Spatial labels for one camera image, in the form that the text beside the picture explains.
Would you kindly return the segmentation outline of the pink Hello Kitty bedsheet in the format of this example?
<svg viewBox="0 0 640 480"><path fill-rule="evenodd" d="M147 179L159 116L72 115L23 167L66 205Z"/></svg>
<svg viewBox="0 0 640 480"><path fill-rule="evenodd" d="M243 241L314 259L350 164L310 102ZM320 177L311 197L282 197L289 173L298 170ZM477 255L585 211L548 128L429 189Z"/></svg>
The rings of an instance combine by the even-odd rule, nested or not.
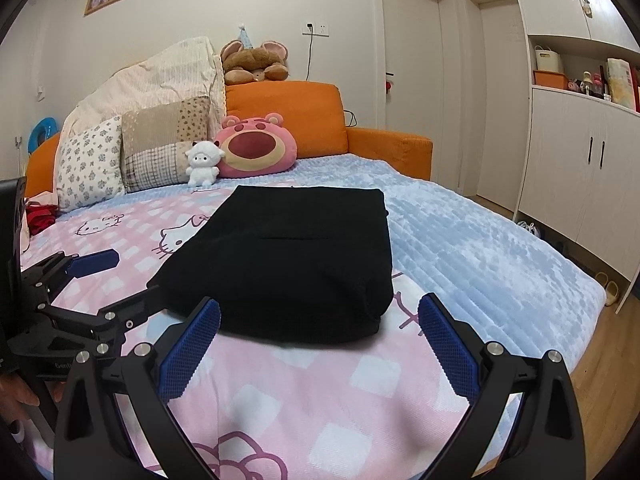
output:
<svg viewBox="0 0 640 480"><path fill-rule="evenodd" d="M219 335L186 392L180 426L223 479L408 479L468 408L421 334L422 292L393 268L371 338L318 348Z"/></svg>

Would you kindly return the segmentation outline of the white floral pillow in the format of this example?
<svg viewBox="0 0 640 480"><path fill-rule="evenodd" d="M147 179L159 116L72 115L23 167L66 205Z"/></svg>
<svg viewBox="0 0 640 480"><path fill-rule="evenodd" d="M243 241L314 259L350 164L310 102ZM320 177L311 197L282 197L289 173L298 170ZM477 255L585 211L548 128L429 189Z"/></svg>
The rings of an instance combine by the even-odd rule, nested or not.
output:
<svg viewBox="0 0 640 480"><path fill-rule="evenodd" d="M54 172L58 209L66 214L124 195L121 150L120 116L62 140Z"/></svg>

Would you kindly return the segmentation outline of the pink strawberry bear plush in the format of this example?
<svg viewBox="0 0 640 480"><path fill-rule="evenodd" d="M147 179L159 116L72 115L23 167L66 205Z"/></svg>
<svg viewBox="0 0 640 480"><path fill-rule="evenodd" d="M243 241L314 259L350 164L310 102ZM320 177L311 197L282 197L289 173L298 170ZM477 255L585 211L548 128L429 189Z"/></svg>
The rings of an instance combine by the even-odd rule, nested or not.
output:
<svg viewBox="0 0 640 480"><path fill-rule="evenodd" d="M297 159L294 136L278 113L248 119L227 116L213 141L224 151L218 164L222 178L278 174L291 169Z"/></svg>

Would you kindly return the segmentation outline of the brown bear plush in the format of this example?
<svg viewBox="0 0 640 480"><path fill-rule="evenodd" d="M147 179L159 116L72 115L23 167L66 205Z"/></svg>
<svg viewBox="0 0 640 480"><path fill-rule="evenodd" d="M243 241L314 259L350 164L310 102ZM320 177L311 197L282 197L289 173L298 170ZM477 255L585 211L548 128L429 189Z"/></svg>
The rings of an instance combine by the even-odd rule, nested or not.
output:
<svg viewBox="0 0 640 480"><path fill-rule="evenodd" d="M239 36L220 51L227 86L288 79L288 48L274 40L254 47L243 24Z"/></svg>

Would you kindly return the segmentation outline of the white wardrobe cabinet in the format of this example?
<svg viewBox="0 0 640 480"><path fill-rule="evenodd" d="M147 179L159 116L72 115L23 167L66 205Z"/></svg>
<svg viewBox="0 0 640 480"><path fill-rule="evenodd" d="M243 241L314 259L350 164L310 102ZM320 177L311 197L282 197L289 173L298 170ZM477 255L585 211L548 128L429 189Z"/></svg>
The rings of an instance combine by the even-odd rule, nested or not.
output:
<svg viewBox="0 0 640 480"><path fill-rule="evenodd" d="M514 218L596 272L639 281L639 38L617 0L518 0L530 69Z"/></svg>

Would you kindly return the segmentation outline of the red folded garment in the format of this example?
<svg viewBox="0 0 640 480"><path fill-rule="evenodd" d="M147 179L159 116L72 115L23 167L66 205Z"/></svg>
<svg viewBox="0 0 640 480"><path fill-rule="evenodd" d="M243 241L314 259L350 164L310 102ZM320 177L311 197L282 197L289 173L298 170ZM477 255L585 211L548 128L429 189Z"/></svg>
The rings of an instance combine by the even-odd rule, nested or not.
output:
<svg viewBox="0 0 640 480"><path fill-rule="evenodd" d="M35 236L55 224L58 205L33 198L26 202L25 212L29 235Z"/></svg>

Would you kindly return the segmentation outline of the black zip jacket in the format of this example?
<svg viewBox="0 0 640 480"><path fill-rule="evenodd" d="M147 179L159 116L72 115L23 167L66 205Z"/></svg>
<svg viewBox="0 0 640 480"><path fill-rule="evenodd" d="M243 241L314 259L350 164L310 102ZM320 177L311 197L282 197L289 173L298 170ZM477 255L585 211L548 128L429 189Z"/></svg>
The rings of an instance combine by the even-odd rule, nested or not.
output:
<svg viewBox="0 0 640 480"><path fill-rule="evenodd" d="M227 334L329 346L378 332L392 270L377 188L240 185L148 285L181 315L215 300Z"/></svg>

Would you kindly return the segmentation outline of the beige patchwork pillow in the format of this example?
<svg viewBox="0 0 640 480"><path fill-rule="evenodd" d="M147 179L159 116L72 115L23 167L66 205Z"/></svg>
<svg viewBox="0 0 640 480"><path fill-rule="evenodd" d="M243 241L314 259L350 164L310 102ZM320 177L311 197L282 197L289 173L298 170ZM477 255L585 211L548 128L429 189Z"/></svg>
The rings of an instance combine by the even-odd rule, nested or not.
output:
<svg viewBox="0 0 640 480"><path fill-rule="evenodd" d="M122 182L133 193L188 182L186 152L208 139L209 98L122 115Z"/></svg>

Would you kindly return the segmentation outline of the cream striped duvet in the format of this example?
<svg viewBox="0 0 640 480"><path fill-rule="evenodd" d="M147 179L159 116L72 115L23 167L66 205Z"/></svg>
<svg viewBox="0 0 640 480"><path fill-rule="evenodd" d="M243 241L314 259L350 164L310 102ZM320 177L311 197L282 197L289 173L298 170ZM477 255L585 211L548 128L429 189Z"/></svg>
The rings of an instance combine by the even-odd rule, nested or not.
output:
<svg viewBox="0 0 640 480"><path fill-rule="evenodd" d="M77 103L65 118L54 159L61 167L64 142L105 119L133 110L209 98L209 128L227 115L221 57L207 37L181 40L137 64L122 68Z"/></svg>

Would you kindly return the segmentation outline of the light blue quilted blanket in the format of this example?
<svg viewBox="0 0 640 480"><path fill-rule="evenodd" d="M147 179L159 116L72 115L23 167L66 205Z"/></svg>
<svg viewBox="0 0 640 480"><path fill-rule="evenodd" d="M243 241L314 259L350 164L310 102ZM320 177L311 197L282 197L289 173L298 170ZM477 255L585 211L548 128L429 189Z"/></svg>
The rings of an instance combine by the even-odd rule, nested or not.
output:
<svg viewBox="0 0 640 480"><path fill-rule="evenodd" d="M393 268L434 292L483 338L526 356L555 349L569 367L587 350L604 307L602 287L548 243L442 186L355 155L304 159L257 186L377 188L385 197ZM32 241L36 255L119 252L117 269L63 292L80 312L142 289L235 189L224 179L197 191L185 185L132 193L64 214Z"/></svg>

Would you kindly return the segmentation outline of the white sheep plush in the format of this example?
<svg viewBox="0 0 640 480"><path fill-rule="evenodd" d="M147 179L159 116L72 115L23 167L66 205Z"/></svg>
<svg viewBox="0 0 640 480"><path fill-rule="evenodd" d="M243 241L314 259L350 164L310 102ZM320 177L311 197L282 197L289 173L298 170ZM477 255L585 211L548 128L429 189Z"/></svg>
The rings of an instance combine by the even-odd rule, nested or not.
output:
<svg viewBox="0 0 640 480"><path fill-rule="evenodd" d="M218 164L224 159L224 151L212 141L195 143L186 151L189 186L211 186L217 180L220 170Z"/></svg>

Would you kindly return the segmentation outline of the blue neck pillow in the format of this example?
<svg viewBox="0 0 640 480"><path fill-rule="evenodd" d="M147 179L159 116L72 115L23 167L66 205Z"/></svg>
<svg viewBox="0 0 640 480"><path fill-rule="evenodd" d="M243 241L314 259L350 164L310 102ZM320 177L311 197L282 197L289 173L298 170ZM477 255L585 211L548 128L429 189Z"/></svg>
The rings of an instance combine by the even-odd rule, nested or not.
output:
<svg viewBox="0 0 640 480"><path fill-rule="evenodd" d="M44 142L51 139L60 131L58 123L53 117L45 117L32 129L27 143L27 153L31 155Z"/></svg>

